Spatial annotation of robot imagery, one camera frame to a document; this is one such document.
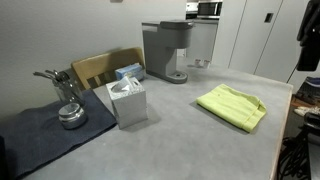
yellow towel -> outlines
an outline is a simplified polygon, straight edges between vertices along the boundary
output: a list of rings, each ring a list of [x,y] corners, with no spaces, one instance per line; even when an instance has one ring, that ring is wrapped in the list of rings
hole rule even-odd
[[[251,132],[266,114],[265,105],[256,96],[236,91],[225,84],[198,97],[197,103],[247,132]]]

white wall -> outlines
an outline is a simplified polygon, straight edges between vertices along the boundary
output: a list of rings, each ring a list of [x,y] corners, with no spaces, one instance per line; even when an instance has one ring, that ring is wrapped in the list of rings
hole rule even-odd
[[[0,2],[0,120],[58,99],[34,71],[142,47],[141,22],[184,19],[186,0],[3,0]]]

dark blue mat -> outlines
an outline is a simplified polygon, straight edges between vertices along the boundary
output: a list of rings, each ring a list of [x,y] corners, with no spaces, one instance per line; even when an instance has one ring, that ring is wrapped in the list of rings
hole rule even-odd
[[[77,129],[62,127],[58,111],[63,105],[58,101],[27,109],[0,124],[12,178],[35,171],[116,125],[114,116],[92,90],[84,91],[83,96],[88,120]]]

chair back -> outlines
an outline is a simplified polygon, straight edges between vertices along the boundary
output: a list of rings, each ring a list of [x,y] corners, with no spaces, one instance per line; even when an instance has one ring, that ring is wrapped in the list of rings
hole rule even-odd
[[[74,61],[71,67],[84,89],[90,89],[115,81],[115,70],[134,63],[139,63],[143,69],[145,68],[142,50],[139,47]]]

microwave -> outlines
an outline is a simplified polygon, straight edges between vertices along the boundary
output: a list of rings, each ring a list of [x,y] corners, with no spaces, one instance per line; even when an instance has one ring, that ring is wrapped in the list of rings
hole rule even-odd
[[[199,1],[198,18],[219,19],[222,7],[222,0]]]

